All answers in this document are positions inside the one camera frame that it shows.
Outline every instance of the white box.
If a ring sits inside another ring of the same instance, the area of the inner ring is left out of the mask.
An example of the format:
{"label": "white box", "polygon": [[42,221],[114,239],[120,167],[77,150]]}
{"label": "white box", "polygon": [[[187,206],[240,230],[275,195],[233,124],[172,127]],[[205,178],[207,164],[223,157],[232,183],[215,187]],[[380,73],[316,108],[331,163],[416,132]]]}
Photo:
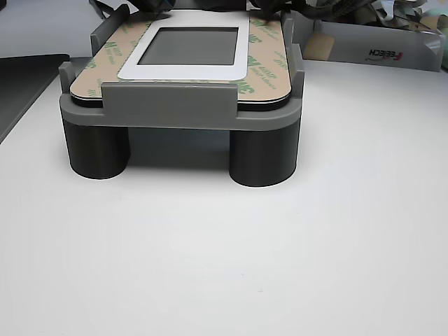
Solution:
{"label": "white box", "polygon": [[314,31],[335,38],[328,61],[440,71],[445,35],[315,21]]}

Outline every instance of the stand leg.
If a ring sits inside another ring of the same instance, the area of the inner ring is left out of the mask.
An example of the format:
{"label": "stand leg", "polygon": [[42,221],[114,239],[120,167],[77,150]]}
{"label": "stand leg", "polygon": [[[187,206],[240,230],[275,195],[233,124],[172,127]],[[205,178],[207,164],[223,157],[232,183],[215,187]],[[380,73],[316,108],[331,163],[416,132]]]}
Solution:
{"label": "stand leg", "polygon": [[71,168],[89,179],[125,170],[131,155],[126,127],[79,126],[62,120]]}
{"label": "stand leg", "polygon": [[250,187],[285,181],[297,164],[300,119],[273,131],[230,132],[230,176]]}

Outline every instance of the display screen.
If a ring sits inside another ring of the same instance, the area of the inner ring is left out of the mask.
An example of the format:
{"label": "display screen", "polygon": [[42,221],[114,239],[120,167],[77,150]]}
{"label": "display screen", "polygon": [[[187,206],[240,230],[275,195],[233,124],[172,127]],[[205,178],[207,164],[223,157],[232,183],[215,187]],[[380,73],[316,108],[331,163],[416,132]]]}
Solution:
{"label": "display screen", "polygon": [[161,28],[140,65],[233,65],[238,28]]}

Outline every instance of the white desk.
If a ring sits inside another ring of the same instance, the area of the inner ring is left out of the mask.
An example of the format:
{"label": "white desk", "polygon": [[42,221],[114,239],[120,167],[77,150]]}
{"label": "white desk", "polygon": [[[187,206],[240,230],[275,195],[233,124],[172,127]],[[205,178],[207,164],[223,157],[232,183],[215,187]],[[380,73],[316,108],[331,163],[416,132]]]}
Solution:
{"label": "white desk", "polygon": [[79,177],[56,80],[0,146],[0,335],[447,335],[448,76],[306,71],[298,169],[261,189],[224,132],[138,130]]}
{"label": "white desk", "polygon": [[[88,0],[8,0],[0,12],[0,58],[92,55],[90,33],[102,20]],[[117,8],[123,0],[105,0]]]}

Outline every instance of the tan adhesive sheet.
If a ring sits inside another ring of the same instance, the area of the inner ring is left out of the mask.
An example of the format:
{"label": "tan adhesive sheet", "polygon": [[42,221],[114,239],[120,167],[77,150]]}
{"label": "tan adhesive sheet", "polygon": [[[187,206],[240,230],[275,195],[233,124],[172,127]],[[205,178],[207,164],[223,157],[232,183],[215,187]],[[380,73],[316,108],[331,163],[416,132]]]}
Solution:
{"label": "tan adhesive sheet", "polygon": [[[104,44],[79,77],[71,85],[71,94],[79,99],[102,98],[101,84],[120,82],[121,67],[145,34],[151,21],[131,17]],[[239,102],[273,102],[291,92],[281,23],[251,16],[248,49],[248,72],[245,78],[233,81],[189,80],[184,83],[236,83]],[[175,82],[174,80],[136,80],[145,82]]]}

